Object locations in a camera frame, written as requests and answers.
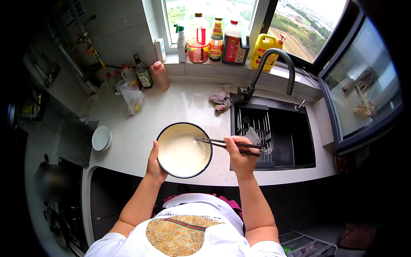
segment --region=small white box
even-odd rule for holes
[[[154,47],[159,61],[164,61],[166,58],[166,50],[164,49],[164,41],[162,38],[156,38],[154,41]]]

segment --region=yellow bottle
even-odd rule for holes
[[[285,40],[285,36],[280,34],[281,39],[277,40],[275,37],[270,36],[268,34],[260,34],[257,37],[256,45],[254,47],[253,54],[251,56],[250,66],[251,68],[257,69],[261,58],[265,51],[270,48],[279,48],[282,49],[283,41]],[[270,70],[273,66],[275,61],[277,61],[278,54],[272,53],[267,58],[266,63],[264,64],[264,70]]]

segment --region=gray faucet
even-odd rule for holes
[[[263,57],[261,58],[261,61],[260,61],[260,65],[257,68],[256,74],[254,75],[253,80],[251,81],[250,85],[247,87],[247,91],[241,90],[241,88],[238,88],[238,93],[244,95],[242,97],[244,102],[248,103],[250,101],[251,96],[253,95],[254,90],[256,89],[256,83],[257,83],[258,77],[260,77],[260,73],[263,70],[264,64],[266,63],[268,56],[272,53],[276,53],[280,55],[282,58],[284,58],[285,62],[287,63],[290,75],[288,78],[286,94],[291,95],[291,93],[293,92],[294,80],[296,79],[296,70],[294,69],[294,64],[291,61],[290,56],[288,56],[288,54],[286,54],[286,52],[284,52],[281,49],[270,48],[267,51],[265,51],[265,53],[263,54]]]

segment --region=hand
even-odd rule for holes
[[[231,136],[231,137],[224,137],[224,141],[226,142],[227,151],[230,154],[230,162],[233,166],[234,172],[238,178],[246,178],[248,176],[253,176],[254,167],[257,162],[257,157],[251,155],[243,155],[239,152],[238,149],[259,153],[259,149],[256,148],[248,148],[242,147],[235,144],[237,143],[246,143],[252,144],[251,141],[246,137],[239,137],[239,136]]]
[[[147,171],[144,178],[152,180],[154,183],[161,185],[167,178],[167,173],[160,167],[157,161],[158,156],[158,142],[153,141],[153,148],[148,157]]]

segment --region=sink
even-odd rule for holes
[[[263,148],[256,171],[315,167],[314,143],[305,107],[297,111],[291,103],[251,97],[237,103],[242,95],[230,94],[231,135],[244,136],[253,127]]]

